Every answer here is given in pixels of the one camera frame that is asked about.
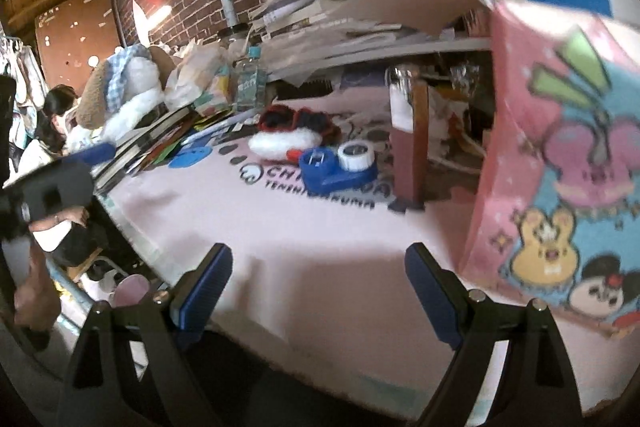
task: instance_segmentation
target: pink gift bag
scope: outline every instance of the pink gift bag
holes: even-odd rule
[[[460,273],[617,330],[640,321],[640,34],[500,1],[497,113]]]

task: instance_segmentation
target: green leaf illustration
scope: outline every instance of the green leaf illustration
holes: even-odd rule
[[[600,94],[611,89],[602,61],[582,30],[576,31],[569,37],[569,40],[558,50],[558,56]]]
[[[542,66],[534,70],[527,87],[537,96],[550,98],[580,109],[593,110],[598,105],[588,93],[573,86],[566,78],[557,76],[553,71]]]

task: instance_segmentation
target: pink cartoon character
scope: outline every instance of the pink cartoon character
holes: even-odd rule
[[[633,118],[595,126],[563,121],[545,139],[543,155],[558,172],[555,188],[562,201],[574,208],[613,207],[634,191],[640,123]]]

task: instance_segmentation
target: white shelf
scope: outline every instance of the white shelf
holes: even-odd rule
[[[490,51],[490,38],[461,38],[451,41],[429,41],[420,42],[419,44],[403,44],[401,46],[386,46],[371,50],[349,53],[344,55],[336,55],[334,57],[322,58],[321,60],[313,60],[301,64],[294,64],[287,68],[276,71],[270,71],[269,80],[278,80],[302,73],[311,73],[313,71],[324,70],[326,68],[334,68],[336,66],[345,66],[347,64],[357,64],[358,62],[367,62],[369,60],[380,60],[382,58],[408,57],[411,55],[428,55],[431,53],[450,53],[450,52],[475,52]]]

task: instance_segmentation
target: yellow bunny cartoon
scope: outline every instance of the yellow bunny cartoon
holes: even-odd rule
[[[570,283],[578,267],[578,252],[571,244],[575,217],[556,208],[549,218],[539,208],[529,208],[515,219],[522,247],[511,260],[511,272],[531,286],[556,287]]]

